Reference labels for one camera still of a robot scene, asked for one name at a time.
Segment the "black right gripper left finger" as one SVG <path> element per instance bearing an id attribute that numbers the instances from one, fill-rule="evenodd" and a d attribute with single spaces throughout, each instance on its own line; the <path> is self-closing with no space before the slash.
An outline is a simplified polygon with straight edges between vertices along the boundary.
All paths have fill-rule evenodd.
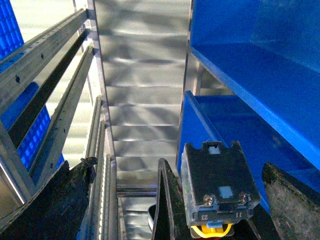
<path id="1" fill-rule="evenodd" d="M 39 191 L 0 221 L 2 240 L 74 240 L 89 206 L 96 157 L 64 161 Z"/>

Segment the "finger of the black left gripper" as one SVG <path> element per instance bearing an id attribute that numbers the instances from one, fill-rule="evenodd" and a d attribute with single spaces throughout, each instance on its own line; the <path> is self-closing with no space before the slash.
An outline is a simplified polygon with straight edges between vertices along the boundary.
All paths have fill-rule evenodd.
<path id="1" fill-rule="evenodd" d="M 183 191 L 170 164 L 158 161 L 157 194 L 152 228 L 153 240 L 189 240 Z"/>

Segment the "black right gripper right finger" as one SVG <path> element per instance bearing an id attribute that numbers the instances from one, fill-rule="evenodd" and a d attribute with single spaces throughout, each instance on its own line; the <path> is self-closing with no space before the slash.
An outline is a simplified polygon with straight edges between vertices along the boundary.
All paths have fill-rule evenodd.
<path id="1" fill-rule="evenodd" d="M 320 193 L 266 162 L 262 180 L 270 216 L 282 240 L 320 238 Z"/>

